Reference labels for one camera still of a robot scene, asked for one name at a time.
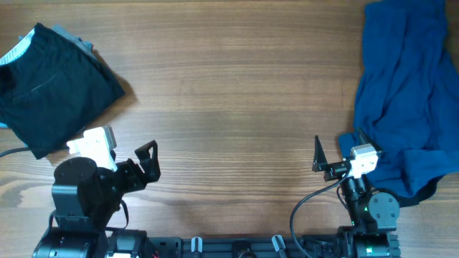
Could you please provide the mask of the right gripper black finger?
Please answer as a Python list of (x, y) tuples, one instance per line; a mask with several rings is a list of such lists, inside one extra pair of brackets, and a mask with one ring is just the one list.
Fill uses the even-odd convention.
[(315, 151), (313, 157), (312, 171), (325, 171), (327, 169), (328, 161), (323, 151), (319, 137), (316, 135), (314, 138)]
[(357, 133), (359, 143), (361, 145), (370, 144), (375, 149), (378, 156), (381, 156), (383, 154), (384, 151), (382, 150), (382, 148), (374, 140), (372, 140), (361, 128), (357, 128)]

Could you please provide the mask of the black shorts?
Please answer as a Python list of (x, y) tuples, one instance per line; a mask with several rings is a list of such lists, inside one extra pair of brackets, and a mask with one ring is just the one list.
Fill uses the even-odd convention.
[(105, 65), (40, 23), (29, 46), (1, 65), (1, 122), (37, 159), (60, 149), (124, 94)]

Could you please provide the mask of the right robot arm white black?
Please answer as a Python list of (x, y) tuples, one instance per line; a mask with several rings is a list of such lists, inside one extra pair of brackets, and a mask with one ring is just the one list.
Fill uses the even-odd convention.
[(359, 144), (340, 162), (326, 160), (321, 142), (315, 137), (313, 171), (324, 172), (325, 181), (339, 180), (351, 225), (341, 226), (334, 235), (304, 236), (303, 246), (312, 257), (401, 256), (397, 229), (399, 200), (388, 190), (373, 189), (365, 175), (374, 171), (383, 150), (366, 133), (358, 130)]

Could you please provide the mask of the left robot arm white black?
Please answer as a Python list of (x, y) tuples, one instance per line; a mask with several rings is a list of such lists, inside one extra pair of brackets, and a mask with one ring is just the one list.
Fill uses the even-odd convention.
[(58, 165), (52, 185), (55, 210), (33, 258), (159, 256), (145, 231), (108, 226), (115, 212), (127, 209), (124, 194), (142, 191), (160, 178), (156, 141), (135, 154), (139, 162), (120, 162), (116, 171), (84, 157)]

